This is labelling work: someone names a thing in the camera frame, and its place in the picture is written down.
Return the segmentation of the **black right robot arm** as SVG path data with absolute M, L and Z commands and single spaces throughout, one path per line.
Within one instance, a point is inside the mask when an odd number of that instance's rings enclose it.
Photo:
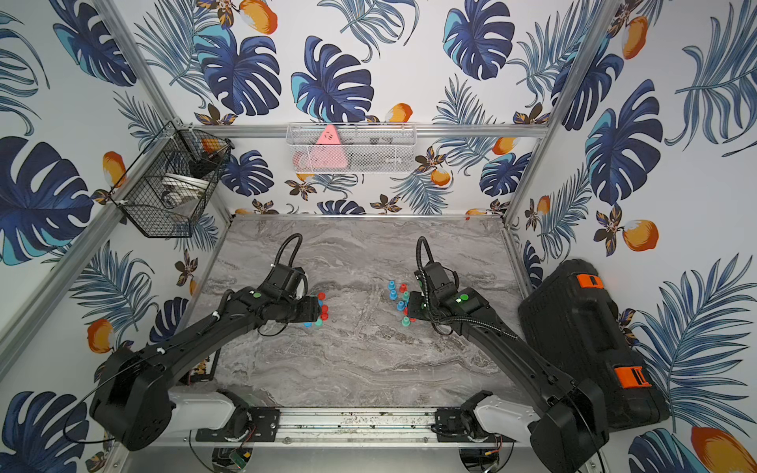
M 606 403 L 592 380 L 577 382 L 518 337 L 494 307 L 466 288 L 441 301 L 409 294 L 408 316 L 453 332 L 483 351 L 530 398 L 537 418 L 524 422 L 526 439 L 551 472 L 576 472 L 609 440 Z

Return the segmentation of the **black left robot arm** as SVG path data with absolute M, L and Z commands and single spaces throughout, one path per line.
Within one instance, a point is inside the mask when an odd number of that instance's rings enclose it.
M 316 296 L 276 300 L 252 288 L 228 290 L 211 315 L 170 340 L 112 354 L 104 364 L 89 414 L 129 451 L 144 449 L 169 428 L 177 410 L 170 390 L 190 369 L 269 321 L 307 323 L 320 316 Z

